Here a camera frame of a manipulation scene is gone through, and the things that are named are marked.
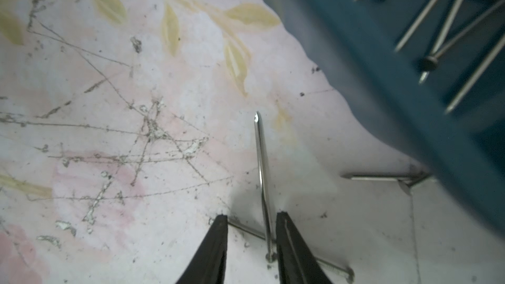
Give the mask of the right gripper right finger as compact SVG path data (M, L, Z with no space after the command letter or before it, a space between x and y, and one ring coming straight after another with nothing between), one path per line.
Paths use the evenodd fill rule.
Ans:
M331 284L287 212L276 215L276 247L280 283Z

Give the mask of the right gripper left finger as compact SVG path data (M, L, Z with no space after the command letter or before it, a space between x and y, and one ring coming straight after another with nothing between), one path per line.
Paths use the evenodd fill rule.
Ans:
M228 217L218 215L177 284L223 284L228 250Z

